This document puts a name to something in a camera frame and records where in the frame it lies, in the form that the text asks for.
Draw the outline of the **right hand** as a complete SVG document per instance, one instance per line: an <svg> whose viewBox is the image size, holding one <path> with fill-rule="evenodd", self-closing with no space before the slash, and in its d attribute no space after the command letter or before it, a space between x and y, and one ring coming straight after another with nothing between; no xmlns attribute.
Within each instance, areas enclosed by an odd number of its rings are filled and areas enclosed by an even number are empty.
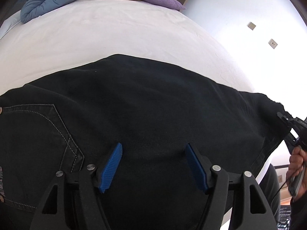
<svg viewBox="0 0 307 230"><path fill-rule="evenodd" d="M290 187L292 178L299 175L305 170L306 152L299 146L295 147L289 159L288 171L286 173L287 185ZM292 197L292 201L298 201L306 193L306 171L302 179L301 185L296 196Z"/></svg>

